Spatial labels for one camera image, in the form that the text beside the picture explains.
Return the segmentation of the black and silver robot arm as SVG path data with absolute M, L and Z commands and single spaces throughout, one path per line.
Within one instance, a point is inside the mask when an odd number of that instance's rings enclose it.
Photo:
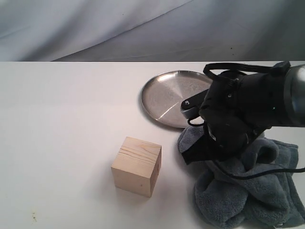
M 304 127 L 305 67 L 210 63 L 211 84 L 181 103 L 183 116 L 203 119 L 204 134 L 182 154 L 185 163 L 225 161 L 240 155 L 274 126 Z

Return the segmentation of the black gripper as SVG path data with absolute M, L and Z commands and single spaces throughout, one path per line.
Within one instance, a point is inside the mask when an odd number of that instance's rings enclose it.
M 199 114 L 205 121 L 208 136 L 201 136 L 182 153 L 187 165 L 239 156 L 262 134 L 261 126 L 248 125 L 234 109 L 202 105 Z

